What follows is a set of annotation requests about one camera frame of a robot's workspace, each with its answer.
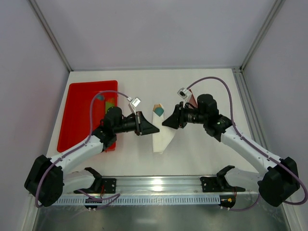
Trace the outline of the teal plastic spoon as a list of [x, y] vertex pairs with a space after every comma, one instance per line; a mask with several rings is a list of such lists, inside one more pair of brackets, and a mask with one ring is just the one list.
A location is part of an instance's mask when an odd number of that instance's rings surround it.
[[164, 114], [164, 109], [162, 107], [157, 107], [155, 108], [154, 113], [160, 117]]

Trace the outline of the brown utensil case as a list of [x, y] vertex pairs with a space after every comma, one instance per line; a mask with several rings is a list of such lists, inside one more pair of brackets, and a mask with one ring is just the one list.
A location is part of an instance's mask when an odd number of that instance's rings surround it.
[[195, 97], [194, 97], [194, 94], [193, 94], [192, 90], [189, 89], [189, 91], [190, 91], [190, 93], [191, 93], [191, 97], [190, 97], [190, 99], [189, 99], [189, 103], [190, 103], [193, 107], [198, 107], [197, 101], [196, 101], [196, 99], [195, 99]]

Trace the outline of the white paper napkin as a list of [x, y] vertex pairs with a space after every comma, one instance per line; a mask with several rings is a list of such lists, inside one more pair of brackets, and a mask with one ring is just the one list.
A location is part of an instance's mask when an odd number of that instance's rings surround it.
[[159, 154], [164, 152], [176, 133], [175, 129], [162, 126], [162, 122], [165, 120], [164, 115], [165, 113], [159, 117], [154, 113], [154, 110], [152, 112], [152, 124], [160, 130], [159, 133], [152, 134], [152, 147], [153, 152]]

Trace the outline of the orange plastic fork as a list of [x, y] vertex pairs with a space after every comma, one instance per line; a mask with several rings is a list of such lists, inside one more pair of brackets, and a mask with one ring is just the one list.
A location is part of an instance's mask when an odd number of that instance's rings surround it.
[[157, 108], [161, 108], [162, 106], [161, 106], [161, 104], [155, 104], [154, 105], [154, 110], [156, 110]]

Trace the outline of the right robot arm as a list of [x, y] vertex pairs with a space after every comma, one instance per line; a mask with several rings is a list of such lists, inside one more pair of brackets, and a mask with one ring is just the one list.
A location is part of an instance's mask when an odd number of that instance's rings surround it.
[[217, 173], [230, 186], [256, 191], [271, 206], [278, 207], [299, 188], [296, 162], [267, 151], [233, 126], [232, 121], [221, 115], [217, 102], [210, 94], [201, 94], [197, 106], [188, 102], [190, 92], [180, 90], [182, 102], [175, 105], [174, 112], [162, 125], [169, 128], [184, 128], [188, 123], [203, 125], [206, 133], [229, 146], [248, 161], [257, 173], [242, 171], [227, 166]]

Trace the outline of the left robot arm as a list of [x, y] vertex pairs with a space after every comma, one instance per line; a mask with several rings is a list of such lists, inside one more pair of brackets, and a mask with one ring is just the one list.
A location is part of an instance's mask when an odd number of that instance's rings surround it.
[[35, 197], [37, 207], [51, 206], [66, 192], [97, 189], [100, 177], [93, 169], [75, 174], [72, 170], [90, 157], [107, 150], [116, 142], [119, 133], [134, 132], [137, 136], [143, 136], [159, 131], [141, 111], [123, 116], [119, 107], [111, 107], [100, 125], [85, 140], [54, 157], [37, 157], [24, 187]]

